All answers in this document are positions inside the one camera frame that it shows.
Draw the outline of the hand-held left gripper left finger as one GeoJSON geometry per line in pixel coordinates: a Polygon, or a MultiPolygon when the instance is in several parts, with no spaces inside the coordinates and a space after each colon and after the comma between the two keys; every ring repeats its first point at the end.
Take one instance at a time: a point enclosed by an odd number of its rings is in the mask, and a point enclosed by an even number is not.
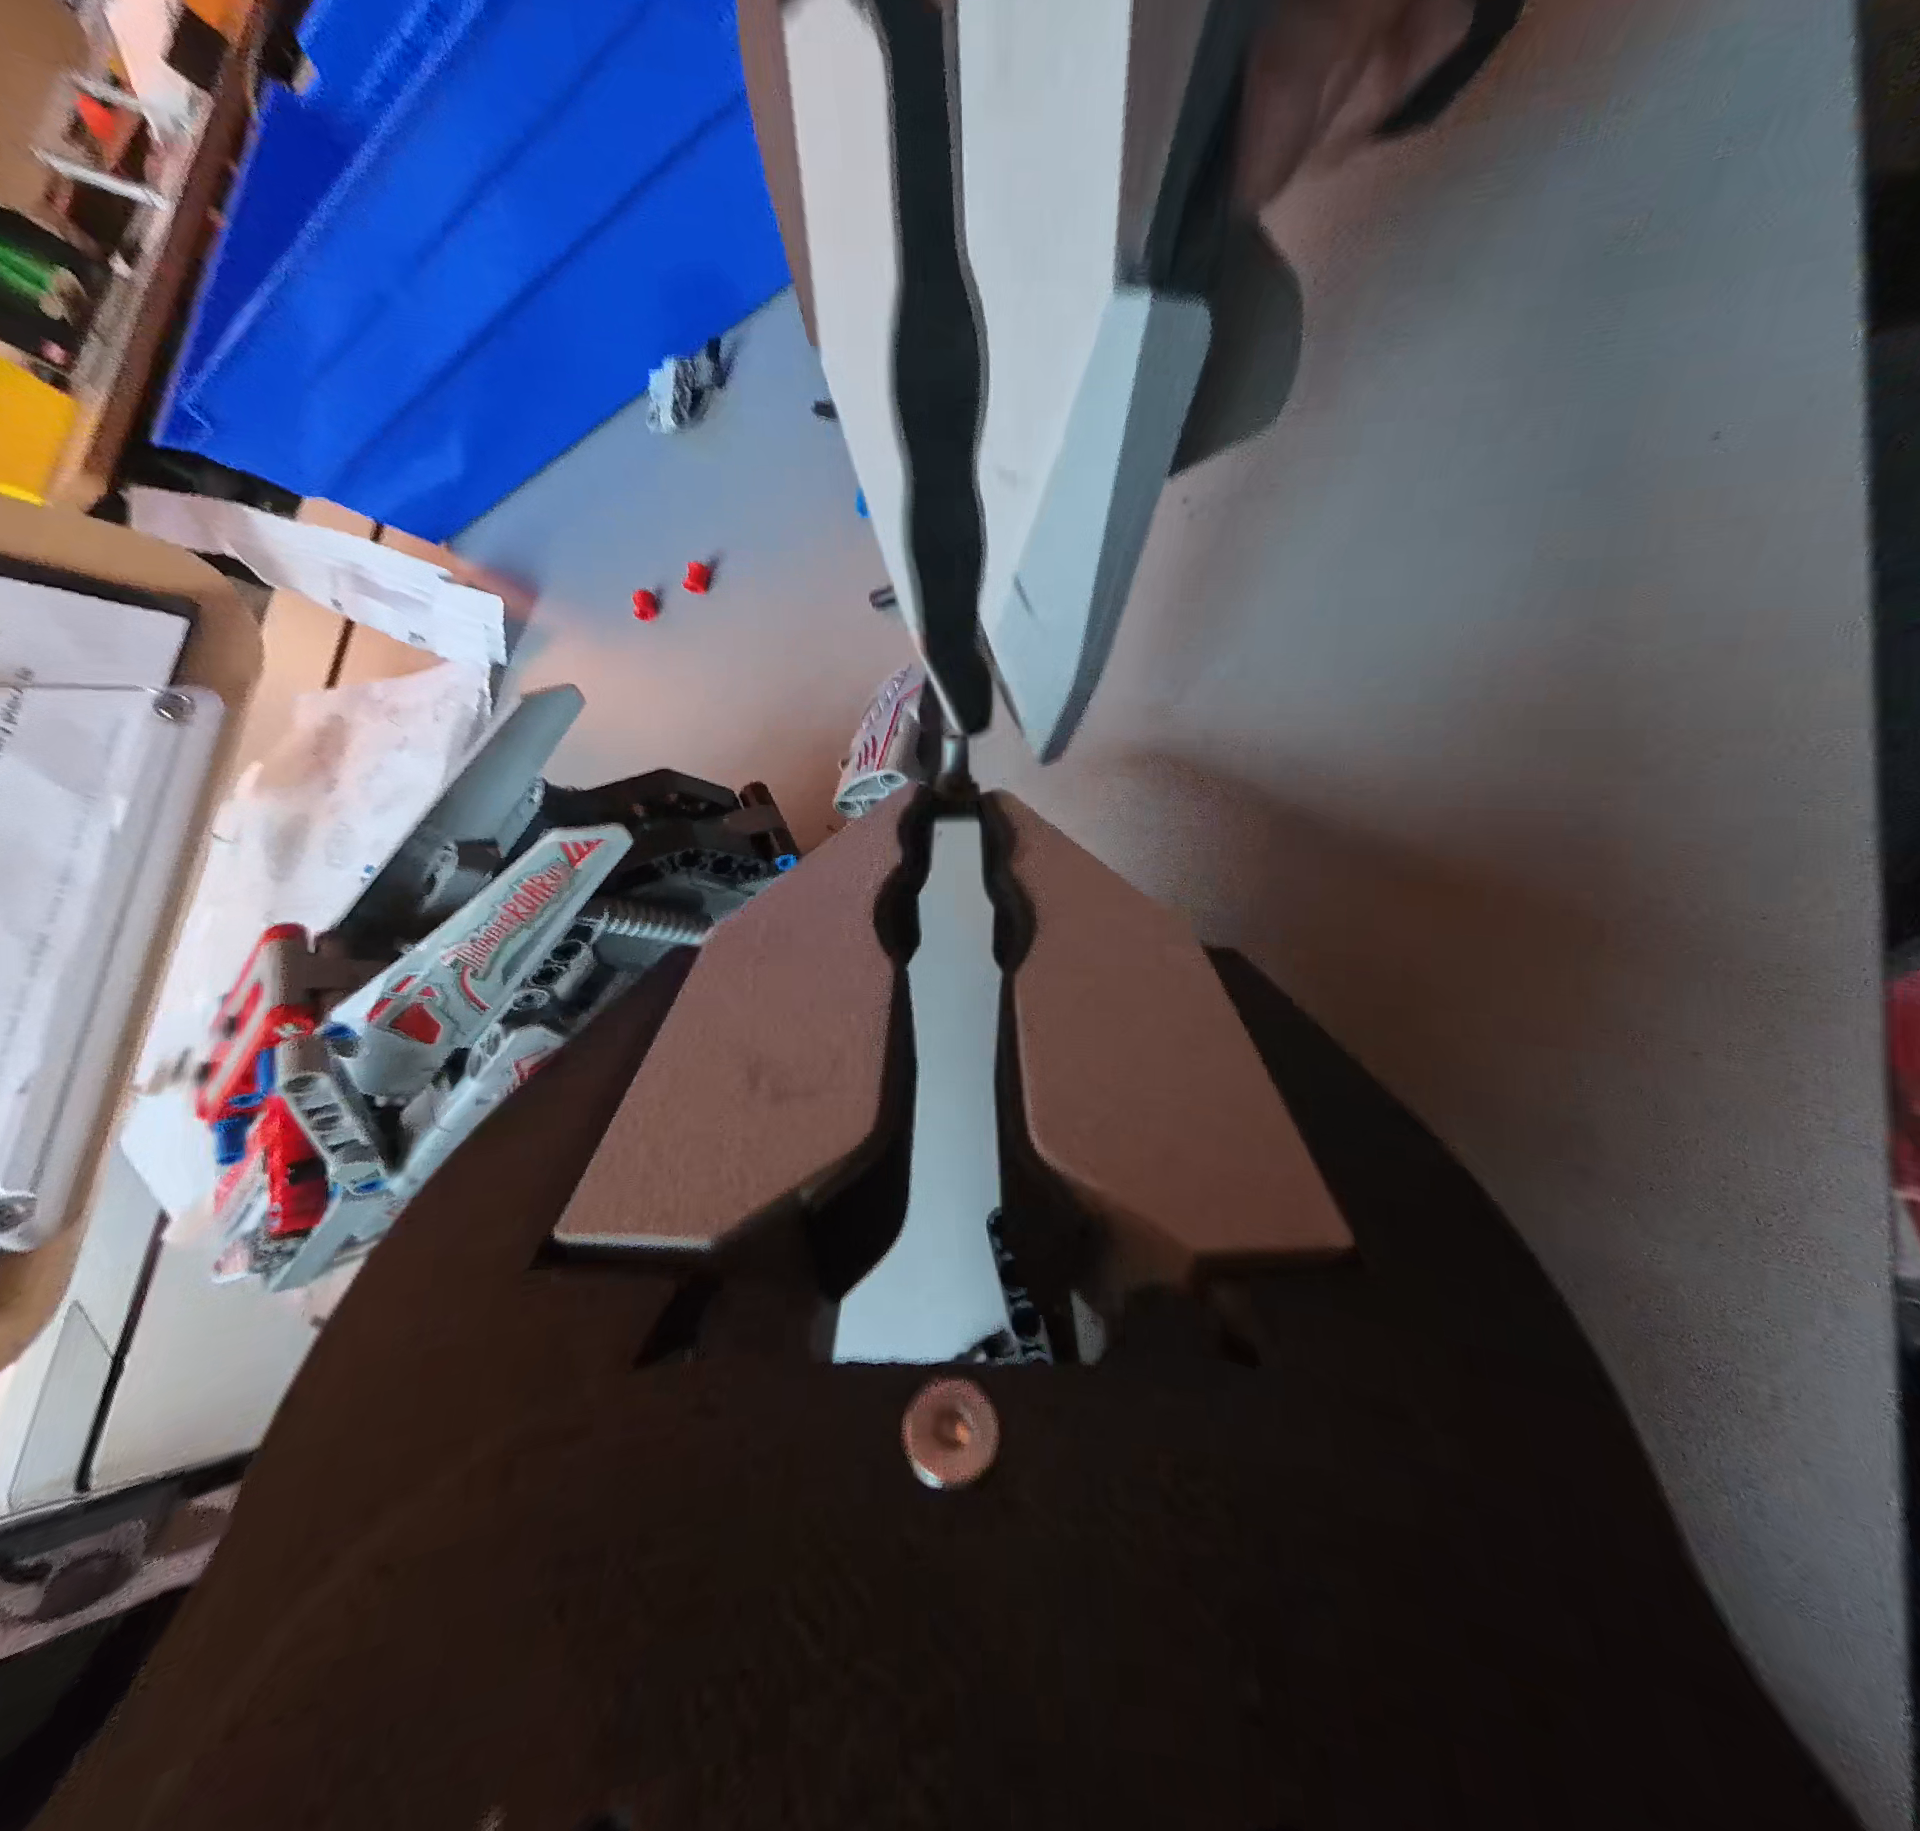
{"type": "Polygon", "coordinates": [[[566,1253],[671,1265],[794,1245],[827,1299],[901,1235],[875,1177],[904,1119],[913,1033],[902,787],[804,855],[694,955],[550,1235],[566,1253]]]}

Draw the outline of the white torn paper bag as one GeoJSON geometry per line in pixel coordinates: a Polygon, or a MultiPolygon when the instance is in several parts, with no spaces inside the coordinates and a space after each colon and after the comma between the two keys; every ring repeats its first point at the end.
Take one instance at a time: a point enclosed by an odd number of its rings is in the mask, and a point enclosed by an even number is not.
{"type": "Polygon", "coordinates": [[[137,485],[125,501],[134,529],[264,593],[271,635],[300,645],[318,689],[452,667],[494,695],[509,665],[510,605],[470,583],[444,547],[328,499],[280,515],[137,485]]]}

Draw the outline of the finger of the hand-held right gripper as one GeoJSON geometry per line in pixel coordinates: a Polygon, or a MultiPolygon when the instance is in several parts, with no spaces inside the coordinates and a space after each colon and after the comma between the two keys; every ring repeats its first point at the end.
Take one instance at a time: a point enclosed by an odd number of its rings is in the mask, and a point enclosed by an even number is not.
{"type": "Polygon", "coordinates": [[[979,617],[1038,761],[1114,641],[1211,315],[1157,283],[1213,0],[958,0],[968,265],[985,333],[979,617]]]}
{"type": "Polygon", "coordinates": [[[818,349],[898,609],[968,731],[968,277],[945,18],[780,12],[818,349]]]}

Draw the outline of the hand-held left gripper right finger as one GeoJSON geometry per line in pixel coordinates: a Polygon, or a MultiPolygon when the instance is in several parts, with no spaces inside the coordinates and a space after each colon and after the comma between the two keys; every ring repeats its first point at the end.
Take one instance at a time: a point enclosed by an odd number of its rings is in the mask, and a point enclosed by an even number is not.
{"type": "Polygon", "coordinates": [[[1038,1289],[1121,1315],[1140,1291],[1346,1261],[1354,1229],[1188,923],[1010,791],[981,799],[981,825],[1006,1227],[1038,1289]]]}

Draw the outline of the printed paper bag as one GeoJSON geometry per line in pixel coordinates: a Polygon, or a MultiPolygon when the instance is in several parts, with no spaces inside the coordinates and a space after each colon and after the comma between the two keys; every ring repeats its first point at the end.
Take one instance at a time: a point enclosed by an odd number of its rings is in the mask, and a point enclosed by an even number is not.
{"type": "Polygon", "coordinates": [[[240,771],[213,819],[117,1141],[166,1219],[201,1209],[219,1179],[189,1073],[260,935],[321,935],[344,917],[465,761],[492,701],[485,667],[448,661],[307,691],[240,771]]]}

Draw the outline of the grey printed lego panel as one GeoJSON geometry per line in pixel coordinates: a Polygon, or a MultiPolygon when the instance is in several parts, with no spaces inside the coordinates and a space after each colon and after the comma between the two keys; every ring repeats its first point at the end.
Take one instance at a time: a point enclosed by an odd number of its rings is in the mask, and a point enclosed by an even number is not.
{"type": "Polygon", "coordinates": [[[890,673],[868,701],[839,767],[830,809],[856,821],[908,785],[930,779],[941,747],[941,715],[926,713],[921,663],[890,673]]]}

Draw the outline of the blue plastic bin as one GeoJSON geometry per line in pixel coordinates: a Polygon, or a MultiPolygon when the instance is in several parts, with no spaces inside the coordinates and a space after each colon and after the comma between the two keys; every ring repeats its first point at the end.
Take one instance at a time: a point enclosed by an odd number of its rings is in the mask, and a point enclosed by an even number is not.
{"type": "Polygon", "coordinates": [[[155,443],[448,541],[789,283],[738,0],[313,0],[155,443]]]}

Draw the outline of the red grey lego vehicle model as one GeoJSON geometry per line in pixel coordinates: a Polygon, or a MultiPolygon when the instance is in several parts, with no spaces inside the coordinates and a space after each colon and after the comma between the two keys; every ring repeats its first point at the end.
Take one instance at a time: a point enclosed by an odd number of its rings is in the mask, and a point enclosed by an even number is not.
{"type": "Polygon", "coordinates": [[[557,785],[582,705],[525,695],[337,923],[275,923],[237,967],[189,1069],[213,1283],[290,1293],[357,1265],[640,975],[801,863],[762,783],[557,785]]]}

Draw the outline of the small grey lego connector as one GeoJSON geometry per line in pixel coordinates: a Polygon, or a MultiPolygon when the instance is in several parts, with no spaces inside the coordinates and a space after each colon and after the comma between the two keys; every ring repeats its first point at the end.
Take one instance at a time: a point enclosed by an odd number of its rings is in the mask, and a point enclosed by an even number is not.
{"type": "Polygon", "coordinates": [[[659,435],[679,435],[701,425],[734,375],[734,351],[723,337],[709,339],[691,355],[671,355],[649,375],[645,417],[659,435]]]}

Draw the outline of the instruction sheet on stand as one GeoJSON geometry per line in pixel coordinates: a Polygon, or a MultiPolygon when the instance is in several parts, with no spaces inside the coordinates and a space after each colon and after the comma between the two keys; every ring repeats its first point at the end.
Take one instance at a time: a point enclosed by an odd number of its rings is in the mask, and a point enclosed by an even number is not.
{"type": "Polygon", "coordinates": [[[228,789],[239,737],[247,727],[264,653],[252,611],[237,595],[228,577],[207,567],[195,553],[145,537],[129,527],[102,523],[83,513],[30,505],[22,499],[5,499],[5,565],[9,563],[22,563],[37,577],[60,575],[76,589],[190,607],[190,631],[174,683],[215,691],[227,707],[227,721],[213,763],[213,781],[198,811],[204,829],[179,891],[174,925],[153,969],[147,1011],[125,1049],[130,1061],[120,1095],[95,1141],[87,1193],[48,1245],[22,1257],[5,1253],[3,1359],[13,1365],[59,1313],[75,1279],[72,1271],[96,1199],[96,1185],[104,1171],[108,1139],[122,1119],[122,1101],[133,1087],[134,1061],[140,1057],[155,1023],[165,969],[179,947],[189,903],[204,867],[210,825],[220,797],[228,789]]]}

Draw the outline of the person's right hand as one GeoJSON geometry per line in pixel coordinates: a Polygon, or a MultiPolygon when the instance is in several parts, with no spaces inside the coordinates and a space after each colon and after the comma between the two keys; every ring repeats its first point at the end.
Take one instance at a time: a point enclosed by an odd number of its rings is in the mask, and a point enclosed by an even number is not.
{"type": "Polygon", "coordinates": [[[1259,213],[1352,151],[1468,38],[1476,0],[1272,0],[1239,113],[1237,203],[1259,213]]]}

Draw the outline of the printed instruction sheet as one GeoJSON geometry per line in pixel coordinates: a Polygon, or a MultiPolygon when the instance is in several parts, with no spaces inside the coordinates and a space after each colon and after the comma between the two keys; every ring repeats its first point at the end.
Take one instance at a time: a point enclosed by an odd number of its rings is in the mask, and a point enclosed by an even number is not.
{"type": "Polygon", "coordinates": [[[75,1057],[104,957],[117,855],[137,791],[165,763],[190,607],[3,579],[3,1131],[5,1195],[37,1197],[43,1127],[75,1057]]]}

